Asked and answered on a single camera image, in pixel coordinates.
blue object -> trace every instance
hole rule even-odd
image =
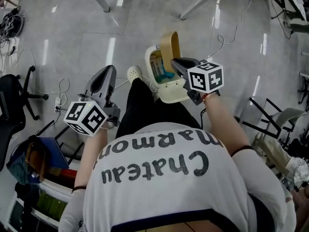
[[[69,165],[59,148],[58,143],[53,137],[38,137],[40,141],[46,146],[51,154],[51,158],[48,161],[49,167],[68,169]]]
[[[172,79],[175,75],[175,73],[172,73],[172,72],[167,72],[164,68],[164,63],[163,63],[163,59],[161,59],[161,63],[162,63],[162,70],[163,70],[163,73],[164,73],[164,76],[167,77],[168,79]]]

power strip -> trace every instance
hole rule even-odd
[[[57,109],[56,107],[60,107],[60,102],[61,102],[61,99],[60,97],[57,96],[56,100],[55,100],[55,113],[60,113],[60,110]]]

black office chair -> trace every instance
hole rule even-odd
[[[33,95],[27,92],[30,73],[35,71],[35,67],[31,66],[28,70],[24,87],[19,83],[20,76],[12,74],[0,77],[0,108],[2,115],[0,116],[0,171],[2,171],[6,152],[9,142],[13,134],[21,131],[26,124],[26,117],[23,106],[26,105],[32,118],[38,120],[40,117],[35,116],[28,98],[32,99],[48,99],[48,95]]]

open lid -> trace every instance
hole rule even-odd
[[[178,33],[170,32],[163,34],[161,38],[161,55],[164,63],[164,69],[167,72],[175,73],[173,70],[170,61],[174,58],[180,58],[180,47],[178,40]]]
[[[185,80],[182,78],[164,83],[158,88],[158,94],[160,99],[164,103],[182,102],[189,99],[187,90],[183,88]]]

white shoe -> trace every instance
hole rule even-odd
[[[132,66],[128,69],[126,76],[127,76],[127,79],[129,80],[129,82],[132,84],[132,82],[136,78],[139,78],[141,80],[141,71],[140,71],[139,67]]]

